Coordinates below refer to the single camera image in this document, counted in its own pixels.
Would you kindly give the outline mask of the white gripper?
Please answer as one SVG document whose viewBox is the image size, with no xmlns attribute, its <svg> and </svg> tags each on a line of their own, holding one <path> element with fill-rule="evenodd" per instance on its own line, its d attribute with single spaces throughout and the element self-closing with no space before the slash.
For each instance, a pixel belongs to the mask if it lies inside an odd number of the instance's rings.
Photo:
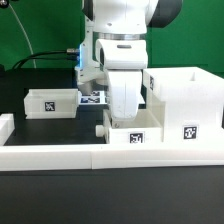
<svg viewBox="0 0 224 224">
<path fill-rule="evenodd" d="M 114 121 L 134 120 L 141 95 L 142 72 L 140 70 L 108 70 L 109 108 Z"/>
</svg>

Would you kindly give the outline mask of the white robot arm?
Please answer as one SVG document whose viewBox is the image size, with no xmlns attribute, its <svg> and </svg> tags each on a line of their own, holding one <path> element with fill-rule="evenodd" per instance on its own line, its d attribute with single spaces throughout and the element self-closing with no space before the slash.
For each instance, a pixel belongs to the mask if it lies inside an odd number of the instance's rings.
<svg viewBox="0 0 224 224">
<path fill-rule="evenodd" d="M 133 120 L 140 104 L 142 72 L 148 66 L 145 35 L 164 28 L 180 13 L 183 0 L 82 0 L 85 38 L 75 67 L 77 84 L 108 87 L 114 121 Z"/>
</svg>

